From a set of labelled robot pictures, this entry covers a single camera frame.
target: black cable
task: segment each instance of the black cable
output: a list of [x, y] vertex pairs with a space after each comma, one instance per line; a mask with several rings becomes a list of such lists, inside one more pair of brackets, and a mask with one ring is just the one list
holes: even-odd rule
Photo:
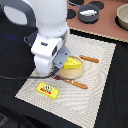
[[9, 79], [9, 80], [16, 80], [16, 79], [46, 79], [46, 78], [50, 78], [52, 76], [54, 76], [58, 71], [60, 70], [60, 68], [58, 66], [54, 66], [53, 72], [49, 75], [49, 76], [44, 76], [44, 77], [39, 77], [39, 76], [25, 76], [25, 77], [16, 77], [16, 78], [11, 78], [11, 77], [6, 77], [6, 76], [1, 76], [1, 78], [4, 79]]

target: yellow box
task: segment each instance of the yellow box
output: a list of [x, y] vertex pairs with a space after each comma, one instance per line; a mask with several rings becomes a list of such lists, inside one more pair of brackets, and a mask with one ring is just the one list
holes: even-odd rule
[[45, 83], [40, 83], [38, 85], [38, 87], [36, 88], [36, 90], [39, 92], [39, 93], [42, 93], [52, 99], [56, 99], [58, 94], [59, 94], [59, 90], [56, 89], [56, 88], [53, 88]]

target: dark table surface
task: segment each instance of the dark table surface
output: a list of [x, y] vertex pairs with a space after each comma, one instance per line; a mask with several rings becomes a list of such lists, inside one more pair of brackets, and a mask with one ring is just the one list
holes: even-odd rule
[[[29, 76], [35, 68], [31, 48], [24, 42], [37, 28], [18, 26], [0, 18], [0, 75]], [[94, 128], [128, 127], [128, 44], [78, 31], [71, 34], [115, 43], [116, 49], [110, 65], [103, 96]], [[0, 78], [0, 105], [19, 114], [32, 117], [53, 128], [80, 128], [52, 113], [15, 98], [26, 79]]]

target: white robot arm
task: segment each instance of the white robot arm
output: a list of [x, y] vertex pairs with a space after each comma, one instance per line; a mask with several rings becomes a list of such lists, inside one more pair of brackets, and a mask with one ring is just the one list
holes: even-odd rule
[[30, 36], [37, 71], [48, 75], [54, 65], [62, 68], [70, 55], [67, 0], [1, 0], [1, 5], [12, 23], [38, 28]]

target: woven mat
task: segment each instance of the woven mat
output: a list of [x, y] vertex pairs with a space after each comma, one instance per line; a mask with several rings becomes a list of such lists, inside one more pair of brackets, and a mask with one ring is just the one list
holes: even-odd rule
[[[62, 80], [28, 79], [16, 94], [16, 98], [62, 117], [82, 128], [93, 128], [104, 90], [109, 67], [115, 50], [115, 44], [70, 35], [66, 44], [71, 55], [85, 55], [99, 59], [99, 63], [85, 61], [85, 73], [75, 79], [88, 86], [81, 89]], [[31, 76], [42, 76], [36, 69]], [[60, 93], [53, 100], [36, 91], [40, 82], [59, 89]]]

